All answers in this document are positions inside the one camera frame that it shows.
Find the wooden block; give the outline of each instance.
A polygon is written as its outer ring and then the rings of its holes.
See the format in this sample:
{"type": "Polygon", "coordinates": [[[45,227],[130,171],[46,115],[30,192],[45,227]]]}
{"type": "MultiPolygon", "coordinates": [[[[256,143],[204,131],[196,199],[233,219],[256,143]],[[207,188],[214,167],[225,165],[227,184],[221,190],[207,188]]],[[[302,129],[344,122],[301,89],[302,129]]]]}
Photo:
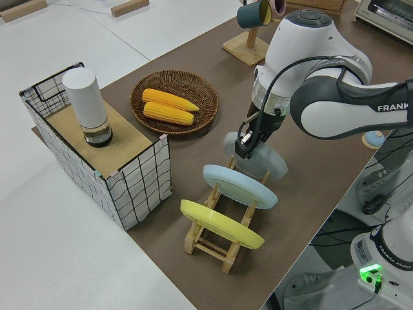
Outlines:
{"type": "Polygon", "coordinates": [[[9,21],[13,21],[14,19],[26,16],[46,7],[46,0],[31,0],[27,3],[23,3],[22,5],[17,5],[13,8],[0,12],[0,16],[3,21],[8,23],[9,21]]]}
{"type": "Polygon", "coordinates": [[[130,0],[121,5],[114,6],[110,10],[112,11],[112,15],[114,17],[118,17],[131,11],[137,10],[138,8],[143,8],[147,5],[149,5],[149,0],[130,0]]]}
{"type": "Polygon", "coordinates": [[[107,179],[112,172],[128,163],[152,142],[110,105],[105,103],[105,107],[114,133],[107,147],[96,148],[86,142],[71,105],[50,115],[47,120],[94,169],[107,179]]]}
{"type": "Polygon", "coordinates": [[[248,66],[253,67],[265,59],[269,44],[257,37],[254,46],[248,48],[248,35],[249,32],[243,32],[235,38],[225,42],[223,48],[248,66]]]}

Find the yellow corn cob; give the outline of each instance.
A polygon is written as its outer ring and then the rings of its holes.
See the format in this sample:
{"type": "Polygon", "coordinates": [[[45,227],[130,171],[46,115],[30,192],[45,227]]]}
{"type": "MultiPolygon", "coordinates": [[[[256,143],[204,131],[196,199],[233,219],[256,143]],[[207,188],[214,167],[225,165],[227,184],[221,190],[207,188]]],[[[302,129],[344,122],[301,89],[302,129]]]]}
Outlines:
{"type": "Polygon", "coordinates": [[[142,100],[143,102],[151,101],[162,103],[163,105],[169,105],[179,110],[189,112],[199,111],[199,108],[189,100],[152,88],[147,88],[143,91],[142,100]]]}
{"type": "Polygon", "coordinates": [[[143,115],[178,125],[190,126],[194,122],[193,114],[158,102],[147,102],[143,107],[143,115]]]}

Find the wicker basket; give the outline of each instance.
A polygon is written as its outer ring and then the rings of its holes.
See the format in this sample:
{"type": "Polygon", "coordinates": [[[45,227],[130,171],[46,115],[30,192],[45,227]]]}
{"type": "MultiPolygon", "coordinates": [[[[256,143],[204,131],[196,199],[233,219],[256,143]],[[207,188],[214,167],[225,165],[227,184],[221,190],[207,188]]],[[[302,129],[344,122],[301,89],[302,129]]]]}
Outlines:
{"type": "Polygon", "coordinates": [[[133,89],[130,106],[135,117],[148,128],[173,136],[191,134],[206,129],[218,110],[218,95],[215,89],[203,78],[186,71],[164,70],[142,79],[133,89]],[[146,88],[153,88],[180,96],[199,107],[194,113],[191,126],[176,125],[147,118],[143,115],[145,103],[142,93],[146,88]]]}

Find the toaster oven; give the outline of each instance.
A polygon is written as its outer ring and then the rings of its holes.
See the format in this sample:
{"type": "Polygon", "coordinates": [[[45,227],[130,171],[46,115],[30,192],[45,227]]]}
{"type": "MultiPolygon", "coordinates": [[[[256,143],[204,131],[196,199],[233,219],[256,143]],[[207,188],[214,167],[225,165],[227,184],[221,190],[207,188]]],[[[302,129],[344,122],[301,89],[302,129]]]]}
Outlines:
{"type": "Polygon", "coordinates": [[[412,0],[361,0],[357,17],[413,44],[412,0]]]}

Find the mug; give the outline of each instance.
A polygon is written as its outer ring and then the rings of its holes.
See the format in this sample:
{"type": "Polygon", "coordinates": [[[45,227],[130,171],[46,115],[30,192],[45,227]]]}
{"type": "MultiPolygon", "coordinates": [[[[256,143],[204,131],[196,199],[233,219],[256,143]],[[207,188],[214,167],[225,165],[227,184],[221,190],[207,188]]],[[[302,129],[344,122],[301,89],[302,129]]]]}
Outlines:
{"type": "Polygon", "coordinates": [[[244,5],[238,9],[237,21],[241,28],[268,25],[271,22],[270,3],[267,0],[259,0],[248,5],[244,0],[244,5]]]}

